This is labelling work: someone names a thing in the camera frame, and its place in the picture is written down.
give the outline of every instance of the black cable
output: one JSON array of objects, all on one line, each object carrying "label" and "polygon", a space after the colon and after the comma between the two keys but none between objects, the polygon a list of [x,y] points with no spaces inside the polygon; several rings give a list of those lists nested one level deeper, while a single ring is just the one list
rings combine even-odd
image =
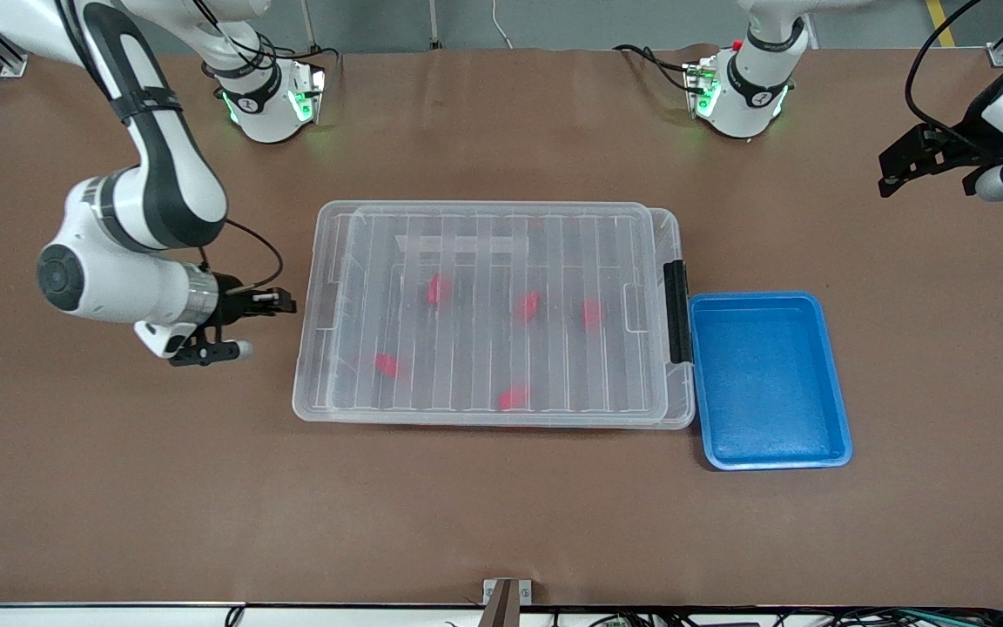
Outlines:
[{"label": "black cable", "polygon": [[79,13],[76,13],[76,1],[56,0],[56,12],[60,13],[60,21],[64,24],[64,32],[68,36],[69,43],[72,44],[72,49],[79,55],[80,63],[83,64],[84,70],[87,71],[88,76],[91,76],[92,82],[102,91],[104,98],[110,100],[110,90],[107,89],[107,83],[104,83],[99,76],[99,70],[95,67],[95,60],[91,58],[91,52],[87,48],[86,41],[83,40],[83,26],[80,24]]},{"label": "black cable", "polygon": [[270,277],[268,277],[267,279],[262,279],[262,281],[256,281],[254,283],[250,283],[250,285],[248,286],[242,286],[241,288],[236,288],[235,290],[231,290],[231,293],[236,293],[236,291],[248,291],[248,290],[258,289],[264,285],[267,285],[268,283],[274,282],[274,279],[280,277],[281,273],[284,273],[284,269],[286,269],[286,261],[284,261],[284,258],[281,257],[280,251],[278,251],[278,249],[276,249],[276,247],[272,245],[272,243],[270,243],[270,240],[263,238],[262,235],[258,234],[258,232],[254,231],[249,227],[240,225],[240,223],[235,222],[235,220],[231,220],[230,218],[227,219],[227,224],[232,227],[235,227],[235,229],[239,229],[240,231],[246,232],[246,234],[251,235],[252,238],[255,238],[259,242],[262,242],[262,245],[266,246],[267,249],[270,249],[270,253],[274,254],[274,257],[278,259],[278,269],[274,270],[274,273],[270,274]]},{"label": "black cable", "polygon": [[227,618],[223,620],[223,627],[238,627],[240,620],[242,620],[242,615],[246,614],[246,606],[235,606],[227,612]]},{"label": "black cable", "polygon": [[609,616],[604,616],[604,617],[596,620],[596,622],[594,622],[592,624],[588,624],[588,627],[598,627],[599,624],[606,624],[606,623],[612,622],[612,620],[618,620],[619,618],[621,618],[620,614],[612,614],[612,615],[609,615]]},{"label": "black cable", "polygon": [[[196,5],[196,8],[200,9],[200,12],[204,15],[204,17],[206,17],[206,19],[208,19],[208,22],[212,24],[212,27],[215,27],[215,30],[218,30],[220,35],[223,35],[224,38],[227,38],[227,40],[231,42],[232,46],[235,46],[236,48],[241,48],[243,50],[246,50],[247,52],[254,52],[256,55],[263,55],[266,56],[268,59],[272,60],[307,59],[310,56],[317,56],[323,52],[334,52],[335,58],[339,58],[338,50],[335,50],[335,48],[323,48],[319,46],[319,44],[315,44],[314,47],[311,48],[311,50],[308,52],[296,52],[292,48],[287,48],[283,46],[274,46],[274,43],[270,41],[270,38],[268,38],[268,36],[262,35],[261,32],[258,32],[258,40],[259,43],[262,43],[262,49],[255,50],[255,48],[251,48],[250,46],[247,46],[245,43],[239,43],[239,41],[236,41],[234,38],[232,38],[231,35],[228,35],[227,32],[223,32],[223,28],[220,28],[219,19],[216,19],[215,13],[212,13],[211,8],[209,8],[208,5],[204,3],[204,0],[192,0],[192,3]],[[286,50],[287,53],[284,53],[284,55],[279,55],[278,53],[279,50]],[[254,66],[257,69],[268,69],[272,67],[272,60],[271,64],[263,67],[259,66],[259,64],[255,64],[254,60],[247,59],[247,56],[243,55],[243,53],[240,52],[239,50],[236,50],[235,52],[239,53],[239,56],[242,58],[242,60],[247,61],[248,66]]]},{"label": "black cable", "polygon": [[980,1],[982,0],[967,0],[967,3],[964,3],[962,7],[959,7],[959,10],[956,10],[955,12],[951,13],[951,16],[943,20],[943,23],[939,24],[939,27],[937,27],[935,31],[932,31],[931,36],[927,37],[927,40],[924,41],[923,46],[920,46],[920,52],[917,53],[915,60],[912,61],[912,68],[909,69],[908,71],[908,79],[905,80],[904,82],[904,102],[908,104],[908,109],[911,109],[913,114],[915,114],[916,117],[919,117],[920,119],[924,120],[924,122],[930,123],[932,124],[932,126],[935,126],[936,128],[943,130],[944,132],[947,132],[948,135],[951,135],[955,139],[958,139],[963,143],[965,143],[965,145],[968,145],[971,148],[973,148],[974,151],[976,151],[976,153],[980,155],[990,155],[990,151],[979,146],[978,143],[975,143],[974,141],[967,139],[958,130],[951,128],[946,123],[940,122],[940,120],[937,120],[931,115],[929,115],[927,112],[925,112],[923,109],[920,108],[919,104],[916,104],[915,98],[912,97],[912,88],[915,86],[916,74],[917,72],[920,71],[920,64],[923,63],[924,56],[927,56],[927,52],[931,50],[931,47],[933,46],[933,44],[935,44],[935,40],[939,39],[939,35],[942,35],[944,30],[950,28],[950,25],[951,23],[954,23],[954,20],[959,19],[959,17],[963,16],[965,12],[974,8],[976,4],[980,3]]},{"label": "black cable", "polygon": [[679,80],[676,80],[676,78],[673,78],[672,75],[668,74],[668,70],[670,69],[679,71],[682,74],[683,68],[681,66],[677,66],[675,63],[658,59],[656,53],[654,53],[652,48],[648,46],[638,48],[637,46],[633,46],[632,43],[622,43],[621,46],[614,46],[614,50],[621,52],[637,52],[642,59],[649,61],[649,63],[654,64],[654,66],[657,66],[657,69],[660,70],[660,74],[664,75],[664,78],[668,79],[668,82],[674,84],[674,86],[681,91],[686,91],[688,94],[701,94],[703,92],[703,90],[698,87],[685,86],[685,84],[679,82]]}]

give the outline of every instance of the black latch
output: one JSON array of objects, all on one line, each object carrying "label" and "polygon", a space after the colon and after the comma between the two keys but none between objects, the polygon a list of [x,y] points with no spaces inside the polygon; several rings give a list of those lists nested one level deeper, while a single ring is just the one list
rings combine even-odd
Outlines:
[{"label": "black latch", "polygon": [[688,322],[688,271],[682,259],[664,265],[664,302],[668,305],[668,344],[673,364],[691,360]]}]

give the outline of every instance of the metal bracket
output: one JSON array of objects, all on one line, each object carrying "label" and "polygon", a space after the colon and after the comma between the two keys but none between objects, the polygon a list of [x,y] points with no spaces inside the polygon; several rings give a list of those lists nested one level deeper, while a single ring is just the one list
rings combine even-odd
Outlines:
[{"label": "metal bracket", "polygon": [[488,604],[493,597],[493,592],[497,590],[498,581],[513,581],[517,584],[515,591],[518,593],[520,604],[533,604],[533,580],[514,579],[512,577],[498,577],[497,579],[482,580],[482,604]]},{"label": "metal bracket", "polygon": [[519,627],[521,606],[533,603],[533,581],[486,579],[482,581],[482,603],[485,603],[485,610],[478,627]]},{"label": "metal bracket", "polygon": [[993,67],[1003,67],[1003,40],[997,43],[986,43],[986,53]]},{"label": "metal bracket", "polygon": [[0,71],[0,76],[3,78],[21,78],[25,74],[25,66],[29,64],[29,55],[23,53],[21,56],[21,62],[15,64],[15,66],[3,66],[3,71]]}]

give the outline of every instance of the green led light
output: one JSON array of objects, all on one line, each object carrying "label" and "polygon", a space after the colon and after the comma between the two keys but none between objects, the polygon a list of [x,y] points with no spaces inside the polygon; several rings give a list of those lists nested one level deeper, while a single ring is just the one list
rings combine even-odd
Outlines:
[{"label": "green led light", "polygon": [[302,122],[307,122],[307,120],[312,119],[312,98],[307,96],[307,94],[294,94],[294,92],[289,92],[289,99],[294,105],[294,110],[296,111],[296,119]]},{"label": "green led light", "polygon": [[227,110],[231,111],[231,122],[239,123],[239,116],[235,114],[235,107],[231,104],[231,98],[223,94],[223,101],[227,104]]},{"label": "green led light", "polygon": [[784,86],[784,88],[780,91],[780,94],[776,96],[776,107],[775,109],[772,109],[772,117],[780,114],[780,106],[783,104],[783,97],[787,94],[788,86]]},{"label": "green led light", "polygon": [[717,97],[722,94],[722,86],[717,80],[712,80],[712,82],[707,87],[707,90],[699,96],[699,103],[696,105],[696,112],[703,117],[709,117],[711,111],[714,110],[714,102],[716,102]]}]

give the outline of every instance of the red object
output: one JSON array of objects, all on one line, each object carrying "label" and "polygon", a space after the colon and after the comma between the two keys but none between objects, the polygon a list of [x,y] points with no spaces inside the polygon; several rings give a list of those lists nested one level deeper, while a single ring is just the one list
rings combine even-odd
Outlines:
[{"label": "red object", "polygon": [[385,374],[386,377],[397,378],[397,357],[393,357],[392,354],[375,354],[373,365],[378,368],[379,373]]},{"label": "red object", "polygon": [[525,322],[525,324],[530,324],[533,322],[533,318],[537,318],[537,310],[541,307],[541,294],[537,291],[531,291],[525,295],[525,298],[518,302],[518,306],[514,308],[514,314],[518,317],[519,321]]},{"label": "red object", "polygon": [[498,409],[522,409],[529,405],[529,388],[515,385],[498,396]]},{"label": "red object", "polygon": [[602,303],[594,299],[583,301],[583,328],[594,333],[602,329]]},{"label": "red object", "polygon": [[451,298],[451,283],[445,281],[440,275],[433,274],[432,281],[428,281],[428,305],[438,307],[446,303]]}]

